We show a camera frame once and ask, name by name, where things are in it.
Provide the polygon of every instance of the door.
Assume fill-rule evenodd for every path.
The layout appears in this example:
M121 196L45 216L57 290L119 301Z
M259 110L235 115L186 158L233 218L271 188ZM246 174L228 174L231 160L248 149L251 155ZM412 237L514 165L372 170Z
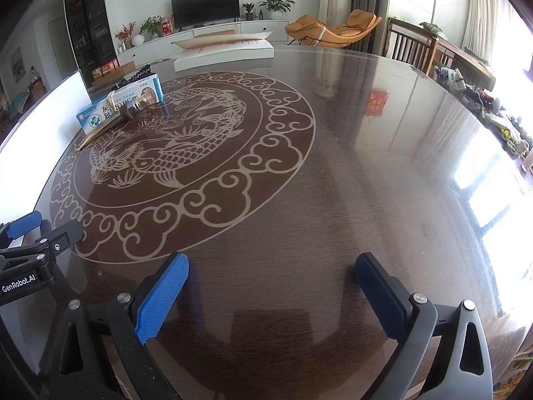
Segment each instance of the door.
M52 46L54 47L55 59L58 62L61 77L66 79L78 70L76 60L70 45L65 17L54 19L48 23Z

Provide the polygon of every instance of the red box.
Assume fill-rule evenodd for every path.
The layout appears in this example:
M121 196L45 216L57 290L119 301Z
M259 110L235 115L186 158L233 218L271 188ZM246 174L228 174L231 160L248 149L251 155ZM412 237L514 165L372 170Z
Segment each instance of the red box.
M172 24L167 20L167 18L163 18L161 22L161 30L163 32L163 36L170 36L172 34Z

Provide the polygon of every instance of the white cabinet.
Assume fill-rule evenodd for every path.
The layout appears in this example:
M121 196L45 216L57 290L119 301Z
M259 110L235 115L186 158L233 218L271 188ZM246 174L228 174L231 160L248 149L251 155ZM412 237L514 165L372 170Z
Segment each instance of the white cabinet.
M153 40L152 46L154 47L155 60L161 60L163 58L177 55L183 51L182 48L180 48L178 45L174 45L172 42L193 38L194 33L192 31L183 31L179 34L172 34L171 36Z
M129 62L135 62L137 68L147 63L151 63L156 59L154 47L150 42L128 49L120 53L117 57L118 63L121 66Z
M268 37L268 42L286 44L289 37L285 32L285 27L288 24L289 21L284 21L283 19L279 21L242 21L236 23L210 25L198 29L181 31L170 36L150 40L149 42L145 42L142 45L133 47L132 49L128 49L120 53L117 56L118 63L122 66L129 62L135 62L135 66L138 68L148 63L173 57L183 51L183 49L177 45L174 45L172 42L193 39L201 36L202 34L216 34L217 32L227 30L235 30L237 34L271 31L272 34Z
M241 23L242 33L261 33L262 31L271 31L268 42L287 42L289 37L285 32L285 27L289 21L248 21Z

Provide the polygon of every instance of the white vase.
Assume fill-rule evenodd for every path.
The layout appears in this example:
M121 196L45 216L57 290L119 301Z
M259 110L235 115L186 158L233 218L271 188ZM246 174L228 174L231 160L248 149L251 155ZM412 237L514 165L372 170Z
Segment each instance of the white vase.
M281 10L269 10L268 17L277 21L283 18L283 12Z
M144 43L145 43L145 37L142 34L139 33L132 37L133 46L139 46Z

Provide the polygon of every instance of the wooden table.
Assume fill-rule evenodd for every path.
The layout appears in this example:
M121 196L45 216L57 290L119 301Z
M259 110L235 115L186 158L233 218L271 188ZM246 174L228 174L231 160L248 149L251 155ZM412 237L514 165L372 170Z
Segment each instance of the wooden table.
M76 154L80 134L37 203L87 232L18 302L44 380L66 304L133 290L172 250L191 272L148 347L186 400L360 398L396 346L354 282L364 251L432 302L473 300L502 374L533 316L531 193L453 97L334 49L154 70L165 105Z

